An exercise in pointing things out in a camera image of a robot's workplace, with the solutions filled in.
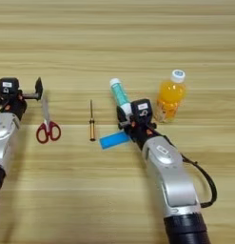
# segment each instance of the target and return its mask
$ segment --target orange juice bottle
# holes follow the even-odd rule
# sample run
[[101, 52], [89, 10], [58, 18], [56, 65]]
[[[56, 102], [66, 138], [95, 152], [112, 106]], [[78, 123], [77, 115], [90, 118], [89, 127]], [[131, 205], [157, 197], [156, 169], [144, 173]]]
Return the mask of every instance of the orange juice bottle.
[[184, 71], [175, 70], [172, 72], [170, 79], [161, 83], [157, 98], [156, 119], [158, 122], [166, 123], [174, 119], [186, 94], [185, 77]]

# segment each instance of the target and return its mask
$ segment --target screwdriver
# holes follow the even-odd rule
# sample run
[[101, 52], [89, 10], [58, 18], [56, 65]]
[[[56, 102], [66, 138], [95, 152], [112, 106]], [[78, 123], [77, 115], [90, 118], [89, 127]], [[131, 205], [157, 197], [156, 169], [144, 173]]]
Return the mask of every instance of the screwdriver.
[[93, 118], [93, 112], [92, 112], [92, 100], [90, 100], [90, 120], [89, 120], [89, 124], [90, 124], [90, 141], [95, 141], [95, 121]]

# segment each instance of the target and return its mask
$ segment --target scissors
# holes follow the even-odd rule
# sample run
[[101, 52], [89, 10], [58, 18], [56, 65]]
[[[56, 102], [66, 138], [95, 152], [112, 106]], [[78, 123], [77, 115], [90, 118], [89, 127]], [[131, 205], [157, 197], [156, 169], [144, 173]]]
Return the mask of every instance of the scissors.
[[[49, 139], [51, 141], [57, 141], [61, 136], [61, 129], [56, 123], [50, 120], [48, 99], [45, 96], [42, 97], [42, 107], [45, 121], [38, 128], [36, 138], [38, 142], [42, 144], [47, 143]], [[42, 136], [39, 135], [40, 132], [43, 132], [45, 135], [43, 139]]]

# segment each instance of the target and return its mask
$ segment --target plastic bottle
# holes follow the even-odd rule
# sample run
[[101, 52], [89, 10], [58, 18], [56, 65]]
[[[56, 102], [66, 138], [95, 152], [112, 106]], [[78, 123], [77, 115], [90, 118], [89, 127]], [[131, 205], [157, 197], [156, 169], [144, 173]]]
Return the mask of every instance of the plastic bottle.
[[126, 117], [128, 118], [130, 115], [132, 115], [132, 110], [121, 81], [117, 78], [111, 79], [110, 88], [112, 90], [117, 105], [123, 109]]
[[171, 122], [186, 95], [184, 84], [186, 74], [184, 71], [175, 70], [169, 80], [163, 81], [157, 98], [156, 119], [158, 122]]

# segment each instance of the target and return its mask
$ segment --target red scissor handle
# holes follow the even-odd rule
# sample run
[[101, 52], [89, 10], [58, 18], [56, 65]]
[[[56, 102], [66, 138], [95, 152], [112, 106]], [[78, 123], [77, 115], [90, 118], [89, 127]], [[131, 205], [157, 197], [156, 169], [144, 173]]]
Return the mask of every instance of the red scissor handle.
[[[45, 135], [44, 139], [41, 139], [41, 137], [39, 135], [41, 131], [44, 132], [44, 135]], [[47, 126], [45, 123], [42, 123], [42, 125], [37, 129], [36, 137], [37, 137], [38, 142], [40, 142], [42, 144], [45, 144], [49, 141], [49, 133], [47, 132]]]
[[60, 127], [52, 121], [49, 122], [49, 136], [52, 141], [57, 141], [61, 136]]

